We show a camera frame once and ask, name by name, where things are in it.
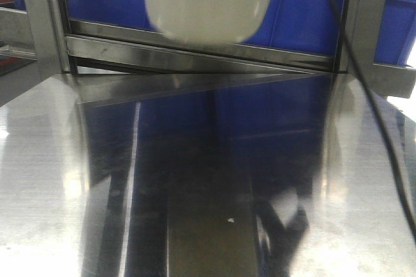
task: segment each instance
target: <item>black wire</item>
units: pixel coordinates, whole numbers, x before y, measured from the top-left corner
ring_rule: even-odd
[[[343,21],[341,19],[341,16],[339,14],[338,11],[338,6],[337,6],[337,2],[336,0],[328,0],[330,2],[331,5],[331,10],[333,12],[334,18],[336,19],[336,22],[338,24],[339,27],[339,32],[340,32],[340,36],[342,39],[342,42],[346,48],[346,51],[348,53],[348,56],[350,57],[350,60],[352,62],[352,65],[355,69],[355,74],[356,77],[358,79],[358,81],[361,83],[361,86],[364,90],[364,93],[370,103],[370,107],[373,111],[374,117],[376,119],[376,124],[378,126],[378,129],[380,130],[380,133],[382,135],[383,138],[383,143],[384,146],[387,150],[387,154],[390,160],[390,165],[391,165],[391,170],[393,173],[393,177],[395,180],[395,184],[396,184],[396,190],[397,190],[397,194],[398,194],[398,198],[400,200],[400,204],[402,205],[403,208],[403,212],[405,214],[406,220],[408,221],[408,225],[410,228],[410,232],[413,236],[413,240],[416,244],[416,222],[415,219],[413,218],[412,212],[411,212],[411,207],[409,206],[409,203],[406,199],[406,190],[404,188],[404,183],[403,183],[403,179],[402,179],[402,173],[401,173],[401,169],[400,169],[400,165],[398,163],[398,159],[397,159],[397,155],[395,153],[395,149],[393,147],[393,142],[391,140],[391,137],[389,135],[389,132],[387,130],[387,127],[383,121],[382,118],[382,114],[377,106],[376,100],[374,99],[374,96],[367,84],[367,81],[364,78],[363,75],[363,71],[361,69],[361,66],[359,64],[359,62],[357,61],[357,58],[355,56],[355,53],[352,49],[352,45],[350,43],[349,38],[347,37],[346,33],[345,33],[345,27],[343,24]]]

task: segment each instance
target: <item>metal plate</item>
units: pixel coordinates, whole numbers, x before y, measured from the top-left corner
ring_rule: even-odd
[[[416,275],[354,78],[209,77],[55,76],[1,107],[0,275]]]

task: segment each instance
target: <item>metal post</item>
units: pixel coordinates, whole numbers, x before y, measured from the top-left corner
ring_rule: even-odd
[[[25,0],[42,79],[70,71],[59,0]]]
[[[345,0],[343,19],[345,34],[349,37],[358,62],[370,85],[374,81],[372,64],[376,54],[378,35],[384,13],[385,0]],[[339,40],[335,58],[335,71],[347,72],[350,65],[348,53]]]

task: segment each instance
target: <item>stainless steel table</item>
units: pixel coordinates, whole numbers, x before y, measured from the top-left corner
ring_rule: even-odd
[[[414,207],[415,124],[379,102]],[[57,75],[0,108],[0,263],[410,277],[416,247],[348,75]]]

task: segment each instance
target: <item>metal frame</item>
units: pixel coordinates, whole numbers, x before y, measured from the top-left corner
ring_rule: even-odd
[[[343,17],[354,51],[366,68],[369,83],[381,95],[409,96],[416,71],[407,67],[373,64],[385,0],[345,0]],[[229,44],[222,47],[190,47],[165,39],[159,33],[70,20],[66,0],[25,0],[27,15],[0,9],[3,28],[13,29],[16,14],[22,29],[31,29],[33,48],[17,48],[27,34],[16,33],[12,44],[0,53],[36,58],[42,76],[76,72],[80,63],[125,72],[347,72],[348,55],[342,44],[335,57]]]

